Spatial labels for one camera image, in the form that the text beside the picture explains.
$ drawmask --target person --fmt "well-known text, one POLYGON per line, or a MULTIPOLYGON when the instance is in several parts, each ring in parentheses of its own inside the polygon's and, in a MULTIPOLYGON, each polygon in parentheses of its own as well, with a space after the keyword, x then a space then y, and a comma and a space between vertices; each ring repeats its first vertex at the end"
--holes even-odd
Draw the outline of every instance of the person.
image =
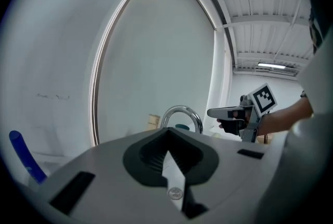
MULTIPOLYGON (((328 32, 332 23, 332 15, 329 0, 310 1, 312 5, 309 19, 310 35, 313 41, 315 53, 328 32)), ((312 113, 311 104, 306 94, 303 92, 301 94, 301 98, 290 107, 264 115, 259 125, 257 135, 265 135, 268 133, 289 130, 297 121, 310 118, 312 113)), ((233 116, 237 118, 238 113, 236 111, 233 112, 233 116)), ((246 122, 249 121, 249 117, 250 112, 246 112, 246 122)))

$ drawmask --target hand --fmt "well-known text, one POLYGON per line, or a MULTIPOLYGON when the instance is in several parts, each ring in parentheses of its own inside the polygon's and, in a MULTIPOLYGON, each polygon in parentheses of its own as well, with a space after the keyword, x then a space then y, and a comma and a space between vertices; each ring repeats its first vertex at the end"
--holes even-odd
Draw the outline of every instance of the hand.
MULTIPOLYGON (((246 110, 245 111, 245 123, 246 123, 246 125, 249 123, 249 121, 250 121, 250 117, 251 117, 251 110, 246 110)), ((234 117, 234 119, 237 119, 237 117, 238 117, 238 111, 233 111, 233 117, 234 117)))

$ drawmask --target white wall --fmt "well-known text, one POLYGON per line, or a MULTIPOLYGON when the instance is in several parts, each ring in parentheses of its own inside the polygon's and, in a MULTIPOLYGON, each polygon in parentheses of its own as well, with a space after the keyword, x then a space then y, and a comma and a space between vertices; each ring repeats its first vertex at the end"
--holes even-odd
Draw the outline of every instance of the white wall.
POLYGON ((16 180, 26 171, 8 134, 37 153, 91 147, 88 93, 96 51, 121 0, 15 0, 0 41, 0 149, 16 180))
POLYGON ((216 124, 216 119, 207 115, 211 108, 226 107, 229 99, 233 77, 233 64, 228 41, 224 30, 215 31, 214 60, 211 85, 203 122, 203 129, 210 130, 216 124))
MULTIPOLYGON (((196 0, 131 0, 111 36, 98 93, 100 142, 147 128, 185 104, 203 119, 211 81, 214 30, 196 0)), ((190 124, 177 113, 169 126, 190 124)))
POLYGON ((300 99, 303 91, 301 85, 295 81, 234 74, 228 106, 239 105, 243 94, 249 94, 265 83, 270 86, 277 101, 277 106, 271 112, 291 106, 300 99))

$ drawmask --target black slot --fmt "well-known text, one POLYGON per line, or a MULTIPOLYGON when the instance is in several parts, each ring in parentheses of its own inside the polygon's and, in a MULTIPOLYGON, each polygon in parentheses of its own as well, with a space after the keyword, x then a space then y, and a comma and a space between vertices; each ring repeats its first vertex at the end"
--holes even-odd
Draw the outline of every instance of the black slot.
POLYGON ((256 158, 256 159, 261 159, 264 156, 264 153, 255 152, 255 151, 246 150, 246 149, 241 149, 237 153, 241 154, 241 155, 253 157, 253 158, 256 158))
POLYGON ((79 172, 49 203, 54 208, 68 215, 95 175, 89 172, 79 172))

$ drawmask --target ceiling beam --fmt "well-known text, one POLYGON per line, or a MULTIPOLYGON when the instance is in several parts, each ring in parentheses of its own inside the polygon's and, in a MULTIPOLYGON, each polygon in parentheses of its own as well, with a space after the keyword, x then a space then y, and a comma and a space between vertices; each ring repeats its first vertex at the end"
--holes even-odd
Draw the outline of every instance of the ceiling beam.
MULTIPOLYGON (((251 25, 251 24, 270 24, 276 26, 290 26, 293 21, 293 17, 287 16, 271 16, 271 15, 254 15, 254 16, 243 16, 231 18, 231 23, 223 25, 223 27, 238 27, 242 25, 251 25)), ((308 27, 309 21, 304 18, 296 18, 294 25, 301 25, 308 27)))
MULTIPOLYGON (((261 53, 238 53, 238 59, 245 60, 258 60, 258 61, 272 61, 275 54, 261 54, 261 53)), ((276 62, 288 62, 305 67, 310 62, 308 59, 293 57, 288 55, 277 55, 275 58, 276 62)))
POLYGON ((269 78, 279 78, 279 79, 297 81, 297 78, 294 77, 294 76, 283 75, 283 74, 276 74, 276 73, 273 73, 273 72, 250 71, 250 70, 239 69, 239 68, 238 69, 234 69, 234 74, 263 76, 263 77, 269 77, 269 78))

